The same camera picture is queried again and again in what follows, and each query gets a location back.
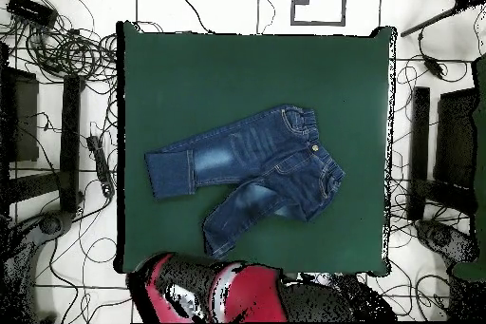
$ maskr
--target tripod leg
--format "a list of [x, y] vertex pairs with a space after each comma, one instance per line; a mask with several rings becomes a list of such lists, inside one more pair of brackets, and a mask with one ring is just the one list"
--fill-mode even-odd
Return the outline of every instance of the tripod leg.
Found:
[[427, 21], [422, 22], [421, 24], [416, 25], [413, 28], [407, 29], [405, 32], [401, 33], [401, 37], [408, 36], [409, 34], [412, 34], [418, 30], [421, 30], [425, 27], [430, 27], [431, 25], [435, 24], [436, 22], [440, 21], [441, 19], [448, 18], [449, 16], [452, 16], [458, 12], [458, 9], [456, 7], [451, 8], [450, 10], [447, 10], [443, 13], [440, 13], [439, 15], [434, 16], [433, 18], [430, 18]]

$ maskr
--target jeans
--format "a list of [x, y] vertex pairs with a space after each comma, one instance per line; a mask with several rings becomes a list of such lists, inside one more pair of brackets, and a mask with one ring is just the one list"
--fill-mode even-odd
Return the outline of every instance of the jeans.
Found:
[[204, 220], [205, 252], [221, 259], [269, 215], [309, 221], [345, 173], [319, 143], [314, 111], [281, 105], [145, 154], [154, 197], [238, 184]]

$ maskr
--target power adapter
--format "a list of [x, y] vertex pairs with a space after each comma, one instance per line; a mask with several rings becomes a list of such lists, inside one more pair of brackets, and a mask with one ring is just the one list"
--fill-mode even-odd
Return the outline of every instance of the power adapter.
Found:
[[86, 138], [88, 149], [93, 153], [96, 163], [96, 173], [98, 180], [102, 185], [103, 195], [107, 199], [111, 199], [115, 195], [115, 187], [111, 177], [110, 170], [104, 155], [100, 139], [97, 136], [89, 136]]
[[425, 57], [423, 64], [432, 75], [438, 77], [440, 80], [444, 77], [444, 70], [436, 59], [433, 59], [432, 57]]
[[32, 0], [9, 0], [7, 11], [38, 27], [53, 29], [57, 20], [57, 10]]

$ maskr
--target jeans leg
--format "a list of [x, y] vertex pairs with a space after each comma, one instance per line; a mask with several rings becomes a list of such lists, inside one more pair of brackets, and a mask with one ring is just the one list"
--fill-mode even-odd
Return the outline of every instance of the jeans leg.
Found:
[[201, 186], [261, 176], [302, 145], [283, 127], [281, 111], [223, 126], [145, 154], [156, 199], [194, 194]]
[[204, 221], [206, 254], [224, 258], [243, 232], [286, 205], [291, 205], [291, 200], [262, 181], [237, 187]]

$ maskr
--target green cloth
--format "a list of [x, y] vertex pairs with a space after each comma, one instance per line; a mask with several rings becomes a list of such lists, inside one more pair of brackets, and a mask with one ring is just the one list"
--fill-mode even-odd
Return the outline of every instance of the green cloth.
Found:
[[267, 218], [227, 259], [289, 272], [386, 274], [383, 180], [394, 29], [374, 37], [241, 36], [141, 33], [125, 23], [123, 32], [125, 272], [156, 252], [202, 256], [201, 224], [234, 190], [219, 185], [155, 200], [144, 153], [292, 104], [316, 111], [320, 141], [346, 172], [341, 188], [314, 222]]
[[477, 211], [471, 219], [471, 234], [476, 236], [479, 257], [475, 262], [461, 262], [454, 266], [453, 274], [469, 281], [486, 281], [486, 56], [473, 62], [475, 87], [479, 102], [473, 113], [477, 132], [475, 195]]

